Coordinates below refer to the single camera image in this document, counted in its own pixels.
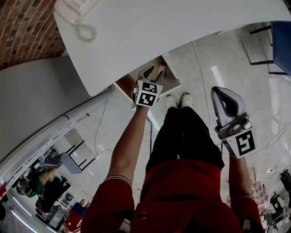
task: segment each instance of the desk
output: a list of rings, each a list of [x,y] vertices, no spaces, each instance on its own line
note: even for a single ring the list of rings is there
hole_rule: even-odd
[[[85,44],[55,12],[70,58],[91,96],[144,63],[203,36],[263,21],[291,20],[282,0],[101,0],[83,19]]]

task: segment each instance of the red sleeve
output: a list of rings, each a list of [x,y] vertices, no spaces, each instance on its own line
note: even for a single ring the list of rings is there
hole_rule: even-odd
[[[125,178],[106,179],[98,188],[81,225],[81,233],[118,231],[125,218],[134,212],[129,181]]]
[[[258,206],[253,198],[249,196],[242,197],[231,203],[231,209],[240,219],[243,232],[265,232],[261,224]]]

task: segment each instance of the white shoe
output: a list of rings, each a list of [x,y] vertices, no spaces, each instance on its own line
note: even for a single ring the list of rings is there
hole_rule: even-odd
[[[185,93],[183,96],[182,96],[182,107],[190,107],[190,108],[193,108],[193,103],[194,103],[194,100],[193,100],[193,97],[191,94],[189,93]]]
[[[170,107],[177,108],[177,103],[173,96],[167,95],[166,96],[166,109],[168,110]]]

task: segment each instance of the telephone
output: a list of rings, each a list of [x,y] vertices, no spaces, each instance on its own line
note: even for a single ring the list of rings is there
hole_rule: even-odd
[[[84,16],[100,0],[57,0],[55,10],[69,24],[73,25],[77,37],[86,43],[92,43],[97,37],[97,30],[94,26],[80,24]],[[87,30],[91,33],[91,38],[81,34],[80,29]]]

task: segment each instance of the floor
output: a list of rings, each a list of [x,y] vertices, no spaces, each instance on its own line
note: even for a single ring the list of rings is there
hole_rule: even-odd
[[[210,99],[211,88],[213,86],[224,86],[244,99],[251,116],[251,122],[256,127],[257,153],[247,158],[248,167],[250,172],[253,167],[255,168],[257,180],[265,183],[268,192],[272,193],[283,188],[277,177],[277,172],[283,171],[291,164],[291,150],[289,147],[291,129],[290,124],[286,125],[290,122],[291,113],[291,79],[288,76],[269,75],[269,69],[272,71],[278,70],[274,66],[250,66],[249,59],[252,61],[269,60],[272,55],[272,48],[266,32],[256,35],[249,34],[250,30],[259,26],[252,25],[219,35],[213,34],[195,41],[203,69],[210,118],[202,73],[193,44],[184,45],[170,51],[169,54],[180,55],[179,61],[176,62],[179,66],[177,70],[180,69],[184,72],[184,75],[181,75],[180,78],[182,87],[173,94],[177,99],[185,91],[194,96],[194,110],[202,117],[206,125],[211,122],[211,137],[215,144],[220,144],[220,140],[214,132],[216,117]],[[161,126],[166,114],[164,99],[161,98],[151,111],[157,126]],[[91,115],[87,121],[81,122],[76,127],[75,134],[86,141],[88,148],[93,153],[95,152],[95,141],[96,151],[100,153],[99,161],[88,166],[81,175],[71,175],[64,167],[60,168],[60,173],[67,177],[72,186],[75,187],[76,193],[83,190],[89,196],[94,195],[107,175],[111,159],[111,151],[109,150],[114,149],[132,116],[131,103],[116,90],[108,102],[103,103],[103,107]],[[149,134],[149,126],[146,123],[144,139],[135,169],[134,195],[138,193],[138,189],[142,188],[145,176],[145,166],[150,150]],[[156,135],[157,131],[154,129],[153,140]],[[55,147],[63,152],[68,148],[68,145],[64,145],[64,141],[59,141]],[[86,156],[93,157],[86,147],[83,150],[85,152],[82,153],[82,156],[87,154]],[[229,195],[227,182],[228,153],[225,150],[223,151],[223,159],[226,166],[223,168],[221,175],[221,198],[225,201]],[[265,173],[267,168],[272,168],[272,172]]]

